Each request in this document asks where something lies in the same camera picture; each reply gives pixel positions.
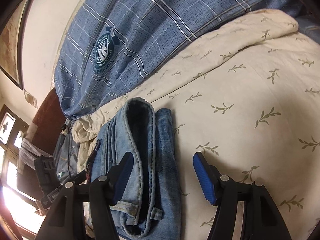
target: window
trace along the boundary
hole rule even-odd
[[[44,217],[35,213],[38,209],[35,199],[17,189],[17,160],[28,125],[6,106],[0,111],[0,121],[0,177],[4,202],[18,228],[36,234]]]

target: window pane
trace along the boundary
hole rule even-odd
[[[5,113],[4,118],[0,124],[0,139],[4,144],[7,144],[9,135],[14,125],[14,119],[9,113]]]
[[[7,184],[17,190],[17,167],[13,163],[8,165]],[[44,217],[35,213],[36,208],[23,201],[7,187],[3,187],[3,195],[13,220],[31,232],[38,233]]]
[[[14,145],[20,149],[21,148],[21,143],[22,143],[22,132],[19,131],[19,133],[18,133],[18,135],[16,137],[16,140],[14,141]]]
[[[0,146],[0,174],[2,171],[3,156],[4,156],[4,149]]]

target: metal screw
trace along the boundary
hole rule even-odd
[[[263,183],[260,180],[256,180],[254,183],[258,187],[261,187],[263,185]]]
[[[221,179],[222,181],[228,181],[228,180],[229,180],[229,176],[227,176],[227,175],[221,175],[221,176],[220,176],[220,179]]]
[[[73,183],[71,181],[67,182],[65,185],[64,185],[66,188],[71,188],[73,187]]]
[[[106,181],[107,178],[108,177],[106,175],[101,175],[101,176],[99,176],[98,181]]]

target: blue plaid fabric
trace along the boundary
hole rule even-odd
[[[298,0],[86,0],[60,52],[55,85],[68,118],[134,89],[199,36],[247,12]]]

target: cream bedsheet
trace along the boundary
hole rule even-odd
[[[100,127],[126,100],[142,97],[172,110],[181,239],[207,239],[216,210],[193,170],[197,151],[236,181],[262,180],[292,239],[307,239],[320,219],[320,46],[297,30],[283,12],[260,10],[203,35],[141,86],[75,123],[78,170]]]

